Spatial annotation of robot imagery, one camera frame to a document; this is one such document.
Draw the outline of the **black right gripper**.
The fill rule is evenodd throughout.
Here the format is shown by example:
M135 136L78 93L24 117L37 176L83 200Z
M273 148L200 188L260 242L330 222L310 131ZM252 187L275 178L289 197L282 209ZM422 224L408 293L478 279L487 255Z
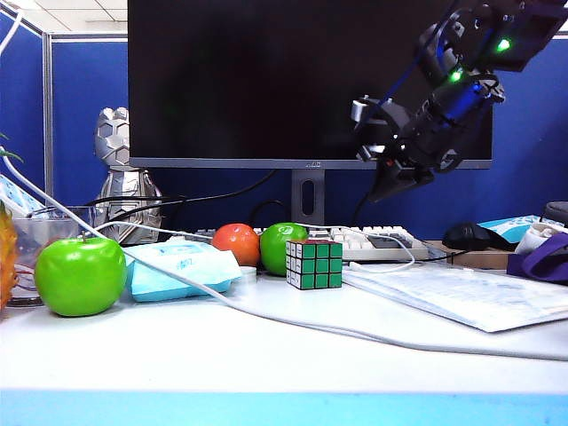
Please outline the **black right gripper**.
M386 159L376 164L369 201L431 183L433 173L428 169L447 173L461 164L462 154L456 145L464 133L462 108L428 99L412 114L390 100L385 104L385 119L393 137L385 148Z

